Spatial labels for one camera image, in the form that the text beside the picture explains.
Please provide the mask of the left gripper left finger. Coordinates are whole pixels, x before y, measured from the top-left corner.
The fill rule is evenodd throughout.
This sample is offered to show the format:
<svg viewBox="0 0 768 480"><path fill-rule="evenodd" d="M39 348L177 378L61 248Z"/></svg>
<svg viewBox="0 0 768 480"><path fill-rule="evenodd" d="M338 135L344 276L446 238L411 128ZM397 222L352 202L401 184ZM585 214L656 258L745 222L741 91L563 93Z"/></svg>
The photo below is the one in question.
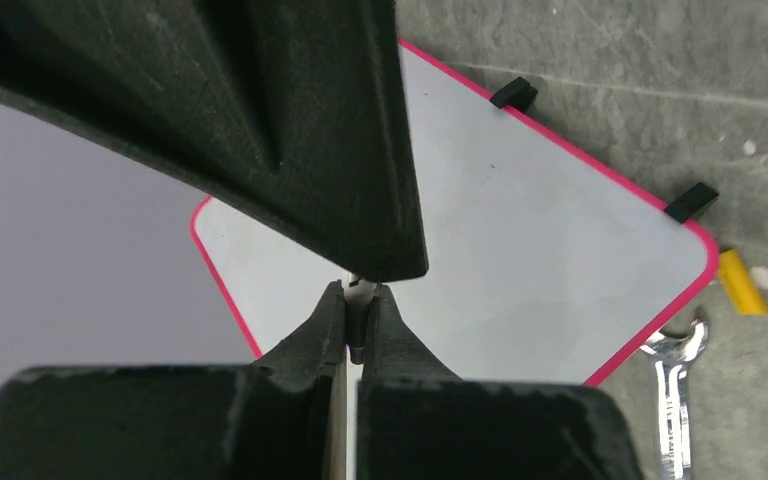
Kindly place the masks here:
<svg viewBox="0 0 768 480"><path fill-rule="evenodd" d="M0 386L0 479L340 479L346 303L247 365L45 366Z"/></svg>

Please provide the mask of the whiteboard with red rim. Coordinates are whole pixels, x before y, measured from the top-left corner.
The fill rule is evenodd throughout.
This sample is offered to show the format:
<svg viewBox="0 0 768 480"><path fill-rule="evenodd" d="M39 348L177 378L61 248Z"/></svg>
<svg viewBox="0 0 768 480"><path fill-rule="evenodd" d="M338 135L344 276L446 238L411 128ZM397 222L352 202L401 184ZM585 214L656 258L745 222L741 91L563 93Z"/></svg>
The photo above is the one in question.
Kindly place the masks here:
<svg viewBox="0 0 768 480"><path fill-rule="evenodd" d="M595 385L714 277L697 223L400 45L430 268L391 291L456 374Z"/></svg>

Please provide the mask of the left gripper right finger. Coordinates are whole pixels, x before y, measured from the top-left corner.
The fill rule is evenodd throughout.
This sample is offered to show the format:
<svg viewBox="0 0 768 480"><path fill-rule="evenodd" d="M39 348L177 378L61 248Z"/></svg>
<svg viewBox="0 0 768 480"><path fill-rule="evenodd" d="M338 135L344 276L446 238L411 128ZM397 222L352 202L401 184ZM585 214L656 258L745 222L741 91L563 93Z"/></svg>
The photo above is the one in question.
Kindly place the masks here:
<svg viewBox="0 0 768 480"><path fill-rule="evenodd" d="M386 286L368 310L357 391L360 479L639 479L627 422L581 385L464 380L405 324Z"/></svg>

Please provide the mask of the white marker pen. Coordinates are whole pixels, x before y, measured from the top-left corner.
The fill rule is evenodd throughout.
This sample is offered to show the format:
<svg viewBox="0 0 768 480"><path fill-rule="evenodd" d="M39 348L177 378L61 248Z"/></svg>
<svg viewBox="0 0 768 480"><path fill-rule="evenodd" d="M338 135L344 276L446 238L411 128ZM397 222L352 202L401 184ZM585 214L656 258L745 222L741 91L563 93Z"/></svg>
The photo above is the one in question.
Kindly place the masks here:
<svg viewBox="0 0 768 480"><path fill-rule="evenodd" d="M377 284L351 272L343 274L341 284L346 303L345 340L350 360L354 365L362 365L365 359L369 305Z"/></svg>

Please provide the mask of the yellow marker cap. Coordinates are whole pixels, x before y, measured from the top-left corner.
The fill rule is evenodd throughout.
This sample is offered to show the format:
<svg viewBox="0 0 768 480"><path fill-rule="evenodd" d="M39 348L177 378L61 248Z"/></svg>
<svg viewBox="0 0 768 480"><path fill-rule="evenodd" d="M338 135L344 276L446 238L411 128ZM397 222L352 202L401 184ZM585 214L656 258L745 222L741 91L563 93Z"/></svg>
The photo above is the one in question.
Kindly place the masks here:
<svg viewBox="0 0 768 480"><path fill-rule="evenodd" d="M731 305L738 314L743 316L768 314L768 303L736 250L728 249L720 253L717 275Z"/></svg>

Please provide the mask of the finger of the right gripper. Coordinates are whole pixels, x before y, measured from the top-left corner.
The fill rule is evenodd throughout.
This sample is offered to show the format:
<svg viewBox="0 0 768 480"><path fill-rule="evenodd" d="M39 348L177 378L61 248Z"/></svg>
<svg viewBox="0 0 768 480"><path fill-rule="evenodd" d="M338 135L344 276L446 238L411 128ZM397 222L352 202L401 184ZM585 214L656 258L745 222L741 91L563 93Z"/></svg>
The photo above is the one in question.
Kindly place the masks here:
<svg viewBox="0 0 768 480"><path fill-rule="evenodd" d="M0 103L364 279L428 271L391 1L0 1Z"/></svg>

